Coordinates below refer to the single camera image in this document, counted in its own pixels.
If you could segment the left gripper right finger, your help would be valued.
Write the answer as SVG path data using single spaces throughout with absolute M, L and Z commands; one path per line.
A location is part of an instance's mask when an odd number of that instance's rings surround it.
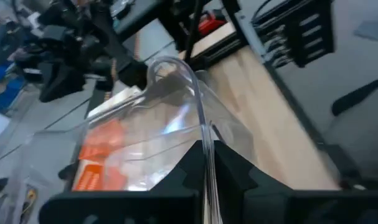
M 378 191 L 295 190 L 215 141 L 223 224 L 378 224 Z

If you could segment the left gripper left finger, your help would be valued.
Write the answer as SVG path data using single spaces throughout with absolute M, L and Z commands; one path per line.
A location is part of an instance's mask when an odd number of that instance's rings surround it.
M 43 204 L 39 224 L 203 224 L 205 166 L 196 141 L 151 190 L 63 192 Z

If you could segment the orange plastic basket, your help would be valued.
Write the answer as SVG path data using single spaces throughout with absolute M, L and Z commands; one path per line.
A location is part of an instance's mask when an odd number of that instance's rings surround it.
M 103 190 L 103 166 L 99 164 L 86 165 L 73 187 L 73 191 L 100 191 Z
M 124 145 L 125 127 L 119 119 L 111 119 L 88 131 L 78 158 L 103 162 L 113 151 Z

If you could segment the clear plastic stackable bin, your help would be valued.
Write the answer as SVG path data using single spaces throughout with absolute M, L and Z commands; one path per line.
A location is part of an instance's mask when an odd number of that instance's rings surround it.
M 144 92 L 66 129 L 39 131 L 23 146 L 17 168 L 12 224 L 39 224 L 39 212 L 63 192 L 149 191 L 162 181 L 196 141 L 206 159 L 204 222 L 223 224 L 215 175 L 215 141 L 250 161 L 250 131 L 224 106 L 187 63 L 157 58 Z M 111 119 L 125 127 L 125 145 L 103 162 L 80 160 L 88 131 Z M 103 190 L 73 191 L 84 167 L 103 166 Z

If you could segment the blue storage bin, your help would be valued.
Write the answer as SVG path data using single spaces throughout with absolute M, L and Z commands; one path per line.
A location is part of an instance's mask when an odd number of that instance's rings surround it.
M 24 78 L 14 71 L 12 62 L 0 65 L 0 113 L 7 114 L 12 110 L 26 82 Z

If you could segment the black stand leg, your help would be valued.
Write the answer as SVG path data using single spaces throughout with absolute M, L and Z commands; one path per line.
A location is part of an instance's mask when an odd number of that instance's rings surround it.
M 339 116 L 343 112 L 351 109 L 365 100 L 369 95 L 378 89 L 378 79 L 338 98 L 331 106 L 334 116 Z

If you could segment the black slotted rack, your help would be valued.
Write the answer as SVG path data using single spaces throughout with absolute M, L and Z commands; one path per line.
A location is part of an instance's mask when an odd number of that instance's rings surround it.
M 260 11 L 270 1 L 254 12 L 251 23 L 274 67 L 293 62 L 303 68 L 335 52 L 334 0 L 283 0 L 262 14 Z

